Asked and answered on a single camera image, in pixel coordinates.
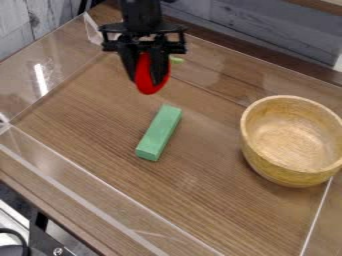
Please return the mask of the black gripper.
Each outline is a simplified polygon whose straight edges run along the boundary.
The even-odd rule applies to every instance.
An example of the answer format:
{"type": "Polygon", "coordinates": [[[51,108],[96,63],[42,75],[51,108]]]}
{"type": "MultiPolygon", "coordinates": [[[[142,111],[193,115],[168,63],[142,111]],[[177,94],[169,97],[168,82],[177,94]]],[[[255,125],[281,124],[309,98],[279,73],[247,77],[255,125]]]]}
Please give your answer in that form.
{"type": "Polygon", "coordinates": [[[124,23],[110,23],[98,27],[102,36],[102,50],[117,52],[130,81],[134,81],[138,51],[149,53],[149,73],[152,84],[162,82],[169,68],[169,54],[184,54],[186,27],[180,24],[161,22],[148,31],[128,30],[124,23]]]}

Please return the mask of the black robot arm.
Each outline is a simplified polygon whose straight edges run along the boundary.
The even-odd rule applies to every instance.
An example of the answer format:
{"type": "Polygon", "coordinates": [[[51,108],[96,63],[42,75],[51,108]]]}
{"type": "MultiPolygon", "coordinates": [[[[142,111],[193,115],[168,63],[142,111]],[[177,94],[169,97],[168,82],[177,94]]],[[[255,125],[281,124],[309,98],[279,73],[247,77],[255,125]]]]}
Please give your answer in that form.
{"type": "Polygon", "coordinates": [[[118,23],[98,27],[102,50],[116,52],[129,80],[142,94],[166,83],[172,54],[184,54],[185,27],[162,21],[160,0],[118,0],[118,23]]]}

